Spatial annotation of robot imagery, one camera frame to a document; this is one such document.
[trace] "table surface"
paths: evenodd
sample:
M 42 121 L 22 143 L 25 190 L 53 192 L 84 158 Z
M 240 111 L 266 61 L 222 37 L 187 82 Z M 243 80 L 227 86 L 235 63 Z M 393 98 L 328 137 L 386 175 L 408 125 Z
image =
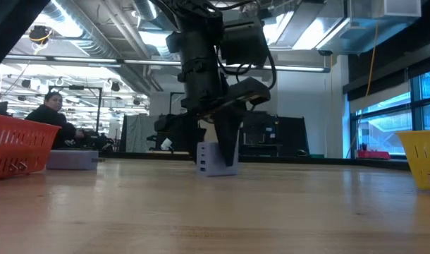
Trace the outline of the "table surface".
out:
M 409 172 L 107 160 L 0 181 L 0 253 L 430 253 L 430 192 Z

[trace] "black equipment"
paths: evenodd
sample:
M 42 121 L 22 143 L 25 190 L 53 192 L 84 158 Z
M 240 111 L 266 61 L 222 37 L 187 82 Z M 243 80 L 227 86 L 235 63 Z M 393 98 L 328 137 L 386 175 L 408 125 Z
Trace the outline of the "black equipment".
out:
M 196 159 L 197 143 L 202 140 L 195 126 L 200 119 L 214 123 L 219 147 L 227 166 L 233 164 L 237 134 L 246 102 L 253 106 L 270 100 L 269 90 L 276 83 L 276 69 L 258 18 L 223 23 L 221 11 L 249 4 L 244 1 L 226 8 L 217 8 L 207 0 L 151 0 L 177 28 L 166 38 L 171 53 L 179 53 L 182 73 L 178 81 L 184 83 L 186 98 L 181 106 L 187 113 L 169 114 L 160 118 L 157 132 L 179 131 L 187 141 L 187 150 Z M 237 71 L 227 65 L 238 64 Z M 242 75 L 251 67 L 262 67 L 269 58 L 273 82 L 267 87 L 254 78 L 229 85 L 224 74 Z

